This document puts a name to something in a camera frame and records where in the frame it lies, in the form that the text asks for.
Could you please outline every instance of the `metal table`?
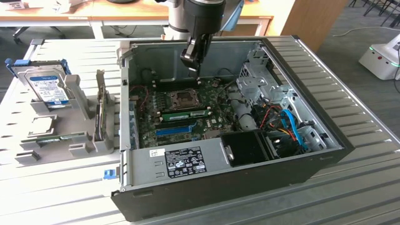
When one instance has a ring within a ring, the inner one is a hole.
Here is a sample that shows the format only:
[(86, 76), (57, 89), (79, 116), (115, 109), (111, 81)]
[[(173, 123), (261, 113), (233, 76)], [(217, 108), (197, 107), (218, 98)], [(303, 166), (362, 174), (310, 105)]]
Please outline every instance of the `metal table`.
[[(155, 217), (137, 224), (373, 225), (400, 221), (398, 137), (303, 42), (291, 36), (269, 39), (358, 147), (357, 150), (303, 184)], [(121, 40), (47, 40), (43, 45), (31, 46), (26, 57), (31, 56), (34, 60), (65, 57), (73, 72), (83, 79), (87, 95), (95, 94), (95, 71), (105, 69), (109, 90), (118, 95), (121, 73), (115, 63)], [(23, 107), (29, 99), (23, 86), (14, 80), (0, 108), (6, 119), (0, 146), (11, 146), (18, 141), (13, 136), (18, 130), (13, 126), (18, 125), (26, 113), (33, 113)], [(107, 190), (102, 188), (106, 186), (103, 171), (118, 165), (118, 152), (26, 167), (14, 163), (14, 153), (14, 150), (0, 151), (0, 224), (129, 223), (110, 197), (103, 196)], [(66, 154), (54, 154), (53, 157), (63, 160)]]

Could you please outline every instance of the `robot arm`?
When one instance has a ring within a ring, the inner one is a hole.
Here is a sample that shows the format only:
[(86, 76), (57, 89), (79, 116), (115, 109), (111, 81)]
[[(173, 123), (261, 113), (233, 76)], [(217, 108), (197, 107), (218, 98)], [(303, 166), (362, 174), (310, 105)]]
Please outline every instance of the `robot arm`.
[(234, 30), (245, 0), (169, 0), (169, 3), (170, 27), (166, 39), (189, 39), (181, 59), (190, 68), (190, 76), (198, 78), (213, 35), (221, 30)]

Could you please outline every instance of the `gray carpet floor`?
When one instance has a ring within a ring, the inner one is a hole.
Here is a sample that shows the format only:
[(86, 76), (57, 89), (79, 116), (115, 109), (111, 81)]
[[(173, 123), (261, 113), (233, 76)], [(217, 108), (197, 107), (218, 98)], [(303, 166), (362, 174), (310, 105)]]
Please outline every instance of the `gray carpet floor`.
[[(345, 8), (318, 55), (395, 134), (400, 136), (400, 120), (398, 119), (400, 94), (395, 90), (394, 81), (381, 80), (359, 64), (359, 59), (370, 45), (387, 43), (399, 34), (399, 31), (369, 29), (354, 31), (345, 37), (333, 37), (334, 34), (342, 34), (354, 28), (381, 25), (385, 16), (379, 17), (379, 10), (374, 9), (365, 17), (363, 13), (369, 5), (363, 7), (363, 4), (365, 2), (358, 1), (355, 7)], [(130, 34), (134, 28), (135, 26), (129, 26), (123, 32)], [(66, 33), (69, 39), (94, 38), (91, 27), (59, 27), (59, 29)], [(14, 32), (9, 28), (0, 28), (2, 88), (7, 87), (13, 80), (3, 63), (5, 60), (7, 58), (22, 59), (33, 39), (59, 39), (58, 33), (50, 27), (31, 27), (21, 36), (25, 44), (17, 45), (13, 40)], [(119, 38), (111, 27), (105, 27), (103, 32), (106, 38)], [(161, 26), (139, 26), (133, 37), (159, 37), (162, 32)]]

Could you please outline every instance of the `yellow wire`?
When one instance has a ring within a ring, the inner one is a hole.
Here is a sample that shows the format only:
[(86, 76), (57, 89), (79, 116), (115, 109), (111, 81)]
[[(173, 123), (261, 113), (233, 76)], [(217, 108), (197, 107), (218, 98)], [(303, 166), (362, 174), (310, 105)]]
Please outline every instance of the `yellow wire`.
[(279, 128), (279, 130), (281, 130), (282, 132), (285, 132), (287, 135), (290, 135), (290, 133), (289, 133), (285, 129), (281, 129), (281, 128)]

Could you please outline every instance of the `motherboard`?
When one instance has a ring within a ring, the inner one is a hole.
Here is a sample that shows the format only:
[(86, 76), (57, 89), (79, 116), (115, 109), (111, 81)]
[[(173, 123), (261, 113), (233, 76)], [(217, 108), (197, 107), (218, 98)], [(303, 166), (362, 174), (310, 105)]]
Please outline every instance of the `motherboard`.
[(131, 87), (141, 148), (211, 139), (241, 129), (222, 79)]

